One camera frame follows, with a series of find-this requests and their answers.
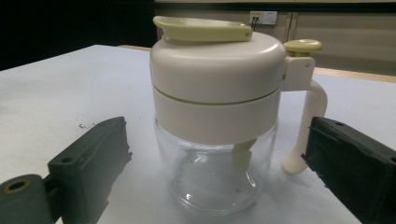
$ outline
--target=dark background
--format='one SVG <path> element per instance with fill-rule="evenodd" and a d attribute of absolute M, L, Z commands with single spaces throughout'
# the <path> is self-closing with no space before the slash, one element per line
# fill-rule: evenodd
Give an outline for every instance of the dark background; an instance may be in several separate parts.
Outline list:
<path fill-rule="evenodd" d="M 152 47 L 154 0 L 0 3 L 0 71 L 95 44 Z"/>
<path fill-rule="evenodd" d="M 396 12 L 396 3 L 155 3 L 154 0 L 4 0 L 0 71 L 92 45 L 152 47 L 155 9 Z"/>

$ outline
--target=white table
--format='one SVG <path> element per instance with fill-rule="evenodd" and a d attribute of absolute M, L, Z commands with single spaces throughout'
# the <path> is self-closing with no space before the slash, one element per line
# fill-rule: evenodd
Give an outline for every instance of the white table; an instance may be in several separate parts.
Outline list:
<path fill-rule="evenodd" d="M 327 118 L 396 148 L 395 83 L 320 74 L 314 79 L 328 93 Z M 162 182 L 149 53 L 93 46 L 0 72 L 0 182 L 47 175 L 47 162 L 93 123 L 124 116 L 134 155 L 99 223 L 359 223 L 315 173 L 288 176 L 281 169 L 296 141 L 303 103 L 304 92 L 282 93 L 272 182 L 260 199 L 233 216 L 196 216 L 181 208 Z"/>

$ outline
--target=dark gray plastic part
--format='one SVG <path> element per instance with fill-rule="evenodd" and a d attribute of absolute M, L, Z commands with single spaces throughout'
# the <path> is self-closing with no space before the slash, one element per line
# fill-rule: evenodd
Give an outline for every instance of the dark gray plastic part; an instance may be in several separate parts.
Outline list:
<path fill-rule="evenodd" d="M 394 150 L 339 121 L 313 118 L 303 158 L 359 221 L 396 223 Z"/>
<path fill-rule="evenodd" d="M 131 160 L 123 117 L 105 120 L 52 159 L 49 175 L 0 185 L 0 223 L 96 223 L 114 181 Z"/>

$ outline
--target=appliance handle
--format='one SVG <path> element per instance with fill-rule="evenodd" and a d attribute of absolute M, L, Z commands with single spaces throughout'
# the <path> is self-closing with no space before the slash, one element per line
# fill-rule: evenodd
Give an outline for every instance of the appliance handle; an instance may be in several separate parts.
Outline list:
<path fill-rule="evenodd" d="M 324 117 L 327 107 L 326 91 L 314 80 L 306 92 L 300 131 L 294 149 L 283 160 L 283 169 L 289 175 L 297 175 L 307 168 L 302 154 L 305 153 L 309 135 L 309 125 L 313 117 Z"/>

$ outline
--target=power outlet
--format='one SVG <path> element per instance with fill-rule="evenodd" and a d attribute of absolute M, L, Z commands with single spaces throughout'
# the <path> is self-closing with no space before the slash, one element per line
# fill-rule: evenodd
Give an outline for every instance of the power outlet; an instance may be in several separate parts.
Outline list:
<path fill-rule="evenodd" d="M 250 24 L 262 24 L 262 12 L 261 11 L 250 11 Z"/>
<path fill-rule="evenodd" d="M 277 11 L 264 11 L 262 13 L 262 23 L 264 25 L 275 25 L 276 24 Z"/>

